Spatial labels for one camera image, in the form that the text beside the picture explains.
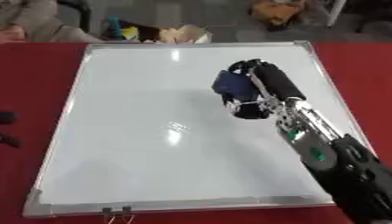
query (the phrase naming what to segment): red table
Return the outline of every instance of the red table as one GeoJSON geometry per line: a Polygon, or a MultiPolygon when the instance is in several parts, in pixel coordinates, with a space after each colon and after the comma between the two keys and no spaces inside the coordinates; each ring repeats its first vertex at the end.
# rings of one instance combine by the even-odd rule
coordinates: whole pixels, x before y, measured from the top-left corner
{"type": "MultiPolygon", "coordinates": [[[[318,56],[381,159],[392,166],[392,44],[316,44],[318,56]]],[[[15,150],[0,145],[0,223],[102,223],[102,217],[25,219],[23,204],[39,171],[81,61],[84,44],[0,45],[0,109],[19,120],[0,132],[22,140],[15,150]]],[[[139,214],[136,224],[351,223],[334,206],[219,212],[139,214]]]]}

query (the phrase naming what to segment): white object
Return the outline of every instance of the white object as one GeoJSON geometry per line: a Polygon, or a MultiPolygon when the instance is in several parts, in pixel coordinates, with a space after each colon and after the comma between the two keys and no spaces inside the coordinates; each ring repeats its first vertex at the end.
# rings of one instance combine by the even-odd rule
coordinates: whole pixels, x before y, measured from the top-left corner
{"type": "Polygon", "coordinates": [[[332,7],[332,11],[331,11],[329,18],[328,18],[328,22],[327,22],[328,27],[331,27],[336,23],[341,11],[343,10],[343,7],[346,5],[346,2],[347,2],[347,0],[336,0],[335,1],[334,5],[332,7]]]}
{"type": "Polygon", "coordinates": [[[370,148],[305,42],[91,45],[24,215],[331,203],[274,119],[234,118],[211,89],[220,70],[254,58],[370,148]]]}

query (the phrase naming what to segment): chair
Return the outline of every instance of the chair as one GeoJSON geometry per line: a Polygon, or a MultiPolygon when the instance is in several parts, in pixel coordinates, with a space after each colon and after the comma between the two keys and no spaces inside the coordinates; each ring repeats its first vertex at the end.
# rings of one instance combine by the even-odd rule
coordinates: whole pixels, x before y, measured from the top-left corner
{"type": "Polygon", "coordinates": [[[57,0],[57,3],[77,10],[80,13],[79,27],[84,32],[90,31],[91,9],[87,0],[57,0]]]}

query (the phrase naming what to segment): person's leg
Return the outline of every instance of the person's leg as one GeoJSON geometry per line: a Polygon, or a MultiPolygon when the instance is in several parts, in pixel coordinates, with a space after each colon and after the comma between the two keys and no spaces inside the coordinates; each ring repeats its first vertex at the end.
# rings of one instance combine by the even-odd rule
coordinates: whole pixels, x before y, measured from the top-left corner
{"type": "Polygon", "coordinates": [[[102,40],[95,38],[85,33],[80,28],[63,25],[56,31],[51,39],[51,42],[85,42],[85,43],[101,43],[102,40]]]}

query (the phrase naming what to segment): robotic hand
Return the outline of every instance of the robotic hand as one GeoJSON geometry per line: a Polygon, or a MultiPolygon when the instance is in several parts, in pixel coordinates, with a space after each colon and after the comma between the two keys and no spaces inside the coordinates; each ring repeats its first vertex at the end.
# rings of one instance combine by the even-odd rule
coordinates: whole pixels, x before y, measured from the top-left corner
{"type": "Polygon", "coordinates": [[[392,172],[339,133],[277,66],[259,59],[234,63],[220,72],[213,90],[236,117],[273,116],[281,137],[355,223],[392,220],[392,172]]]}

